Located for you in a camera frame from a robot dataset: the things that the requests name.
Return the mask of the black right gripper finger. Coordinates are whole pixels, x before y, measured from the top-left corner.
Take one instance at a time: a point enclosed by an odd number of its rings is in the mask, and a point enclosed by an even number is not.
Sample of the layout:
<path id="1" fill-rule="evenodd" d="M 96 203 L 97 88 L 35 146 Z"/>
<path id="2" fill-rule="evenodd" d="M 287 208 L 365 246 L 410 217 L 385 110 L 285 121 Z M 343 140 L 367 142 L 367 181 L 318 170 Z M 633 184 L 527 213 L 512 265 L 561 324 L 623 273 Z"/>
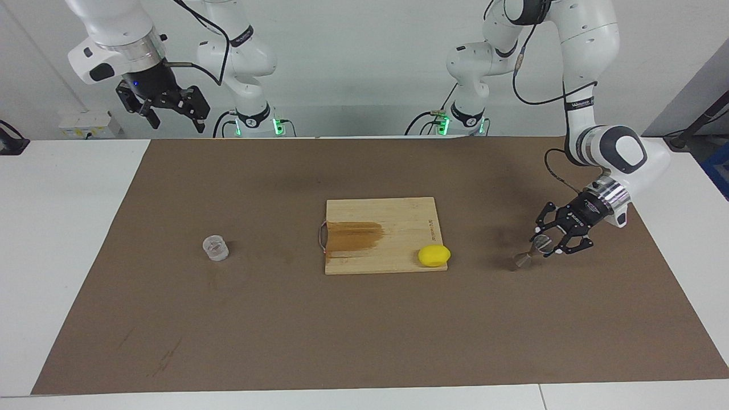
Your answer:
<path id="1" fill-rule="evenodd" d="M 191 120 L 198 133 L 205 130 L 205 121 L 210 112 L 210 105 L 198 86 L 168 90 L 159 96 L 159 107 L 170 109 Z"/>
<path id="2" fill-rule="evenodd" d="M 153 110 L 153 100 L 146 99 L 144 102 L 140 102 L 127 83 L 118 83 L 116 93 L 127 112 L 145 118 L 153 129 L 159 128 L 161 120 Z"/>

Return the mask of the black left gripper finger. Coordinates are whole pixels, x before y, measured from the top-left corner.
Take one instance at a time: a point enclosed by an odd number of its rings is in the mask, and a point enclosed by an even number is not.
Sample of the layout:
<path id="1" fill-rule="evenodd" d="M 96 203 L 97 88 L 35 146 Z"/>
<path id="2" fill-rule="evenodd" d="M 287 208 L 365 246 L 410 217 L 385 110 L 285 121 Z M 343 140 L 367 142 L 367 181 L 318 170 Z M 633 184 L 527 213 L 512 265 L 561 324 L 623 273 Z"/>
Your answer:
<path id="1" fill-rule="evenodd" d="M 545 235 L 549 230 L 565 234 L 562 221 L 564 216 L 563 207 L 557 207 L 554 202 L 547 202 L 536 217 L 534 235 Z"/>
<path id="2" fill-rule="evenodd" d="M 554 242 L 550 245 L 547 255 L 572 255 L 593 247 L 593 241 L 589 236 L 590 230 L 587 227 L 573 227 L 568 230 L 557 227 L 550 232 Z"/>

